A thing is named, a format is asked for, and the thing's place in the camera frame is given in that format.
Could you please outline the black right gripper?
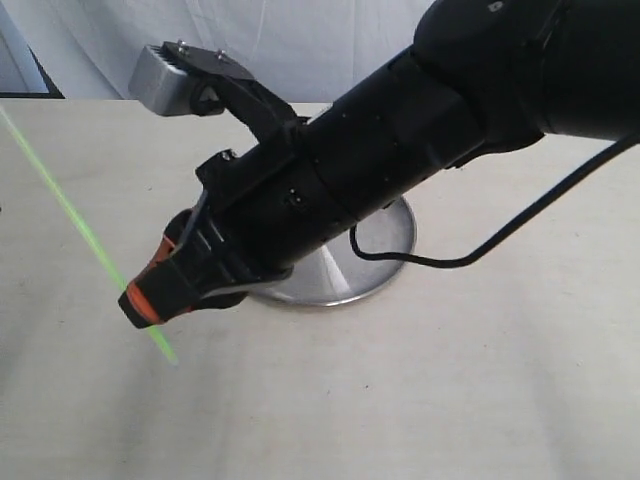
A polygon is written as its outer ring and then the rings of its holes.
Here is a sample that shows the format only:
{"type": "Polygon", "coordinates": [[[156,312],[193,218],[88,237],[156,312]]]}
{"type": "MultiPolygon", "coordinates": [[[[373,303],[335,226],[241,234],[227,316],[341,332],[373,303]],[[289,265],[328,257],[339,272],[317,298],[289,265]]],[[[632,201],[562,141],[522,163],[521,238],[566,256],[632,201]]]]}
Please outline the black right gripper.
{"type": "Polygon", "coordinates": [[[360,164],[352,155],[256,146],[239,157],[215,154],[196,177],[202,205],[169,221],[118,299],[137,329],[235,307],[250,287],[287,277],[360,218],[360,164]]]}

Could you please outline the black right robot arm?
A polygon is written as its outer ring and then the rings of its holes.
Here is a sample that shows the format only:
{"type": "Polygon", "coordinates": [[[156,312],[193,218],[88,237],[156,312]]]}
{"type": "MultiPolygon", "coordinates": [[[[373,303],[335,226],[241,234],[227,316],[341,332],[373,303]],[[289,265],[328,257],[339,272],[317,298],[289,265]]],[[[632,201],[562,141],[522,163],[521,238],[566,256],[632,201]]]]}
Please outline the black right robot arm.
{"type": "Polygon", "coordinates": [[[257,143],[196,171],[203,193],[129,287],[162,316],[285,279],[328,241],[441,170],[547,134],[639,141],[635,1],[437,1],[412,44],[314,119],[237,62],[164,44],[187,109],[230,112],[257,143]]]}

